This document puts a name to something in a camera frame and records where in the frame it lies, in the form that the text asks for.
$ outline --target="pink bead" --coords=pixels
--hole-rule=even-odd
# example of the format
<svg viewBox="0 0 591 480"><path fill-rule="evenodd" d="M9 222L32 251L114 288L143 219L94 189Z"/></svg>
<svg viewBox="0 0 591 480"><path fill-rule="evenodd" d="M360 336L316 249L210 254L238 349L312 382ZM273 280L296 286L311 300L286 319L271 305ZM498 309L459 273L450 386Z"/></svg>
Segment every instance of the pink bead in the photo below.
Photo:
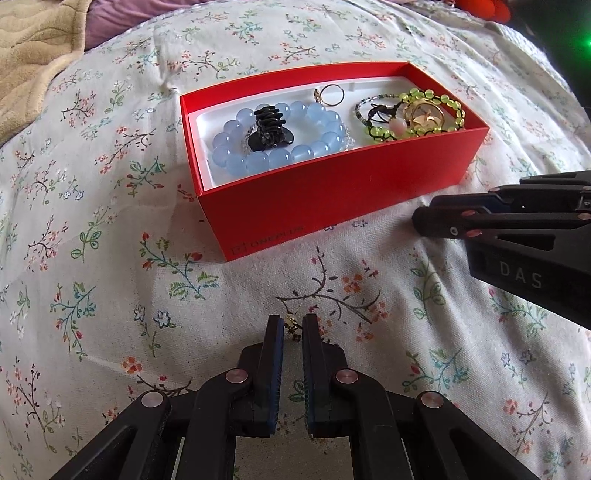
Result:
<svg viewBox="0 0 591 480"><path fill-rule="evenodd" d="M396 138L401 138L406 133L407 126L404 120L392 117L388 122L388 128Z"/></svg>

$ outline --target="ring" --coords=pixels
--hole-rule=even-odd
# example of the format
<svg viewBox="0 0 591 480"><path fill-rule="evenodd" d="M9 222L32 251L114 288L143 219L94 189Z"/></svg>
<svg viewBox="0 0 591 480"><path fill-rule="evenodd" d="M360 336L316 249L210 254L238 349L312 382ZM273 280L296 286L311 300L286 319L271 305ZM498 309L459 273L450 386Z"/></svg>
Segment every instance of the ring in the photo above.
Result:
<svg viewBox="0 0 591 480"><path fill-rule="evenodd" d="M336 102L336 103L326 103L322 99L322 94L324 93L324 91L328 87L337 87L341 91L341 93L343 94L343 96L341 97L341 99L338 102ZM318 91L318 88L314 89L314 100L316 100L316 103L319 103L321 105L337 106L337 105L340 105L341 103L343 103L343 100L344 99L345 99L345 91L343 90L343 88L340 85L337 85L336 83L329 83L328 85L326 85L325 87L323 87L322 90L320 90L320 91Z"/></svg>

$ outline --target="floral fabric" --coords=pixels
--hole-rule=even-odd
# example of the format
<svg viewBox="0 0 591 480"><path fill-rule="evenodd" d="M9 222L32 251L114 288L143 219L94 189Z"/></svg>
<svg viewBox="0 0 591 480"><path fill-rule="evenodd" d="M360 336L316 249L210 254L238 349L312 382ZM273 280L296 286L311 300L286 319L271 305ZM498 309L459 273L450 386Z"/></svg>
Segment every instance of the floral fabric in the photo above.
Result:
<svg viewBox="0 0 591 480"><path fill-rule="evenodd" d="M233 262L195 198L179 95L351 60L409 60L490 125L439 193L591 167L589 121L538 50L413 5L212 2L55 78L0 150L0 478L49 478L142 392L195 390L270 313L307 312L386 389L441 392L540 478L591 477L591 332L470 278L460 242L417 236L428 197ZM278 432L238 442L235 478L352 478L345 440L306 435L301 345L285 349Z"/></svg>

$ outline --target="open red box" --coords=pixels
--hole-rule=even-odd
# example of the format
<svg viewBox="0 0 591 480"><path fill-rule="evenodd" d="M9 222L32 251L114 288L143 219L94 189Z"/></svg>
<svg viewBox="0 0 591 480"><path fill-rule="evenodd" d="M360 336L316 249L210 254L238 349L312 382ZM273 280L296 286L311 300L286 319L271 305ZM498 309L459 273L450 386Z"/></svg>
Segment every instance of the open red box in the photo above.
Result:
<svg viewBox="0 0 591 480"><path fill-rule="evenodd" d="M204 153L192 112L265 92L346 79L405 77L437 95L450 92L406 62L338 63L281 70L181 96L195 191L227 260L280 244L461 181L488 126L466 105L463 130L355 148L221 186L204 187Z"/></svg>

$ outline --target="screw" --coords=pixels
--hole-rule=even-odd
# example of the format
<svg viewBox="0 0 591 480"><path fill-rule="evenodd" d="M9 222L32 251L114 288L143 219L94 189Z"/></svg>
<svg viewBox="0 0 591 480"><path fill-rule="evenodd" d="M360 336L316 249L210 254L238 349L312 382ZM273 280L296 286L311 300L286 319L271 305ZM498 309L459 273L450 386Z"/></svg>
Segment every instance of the screw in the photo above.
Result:
<svg viewBox="0 0 591 480"><path fill-rule="evenodd" d="M242 368L234 368L226 373L226 380L230 383L242 383L248 378L248 372Z"/></svg>
<svg viewBox="0 0 591 480"><path fill-rule="evenodd" d="M142 405L148 408L157 407L162 403L164 397L160 392L148 392L142 397Z"/></svg>
<svg viewBox="0 0 591 480"><path fill-rule="evenodd" d="M473 238L478 235L482 235L482 230L468 230L466 232L466 236L469 238Z"/></svg>
<svg viewBox="0 0 591 480"><path fill-rule="evenodd" d="M341 383L351 384L359 379L359 375L355 370L343 368L336 373L336 379Z"/></svg>
<svg viewBox="0 0 591 480"><path fill-rule="evenodd" d="M439 408L443 405L443 396L437 392L426 392L421 397L421 402L428 408Z"/></svg>

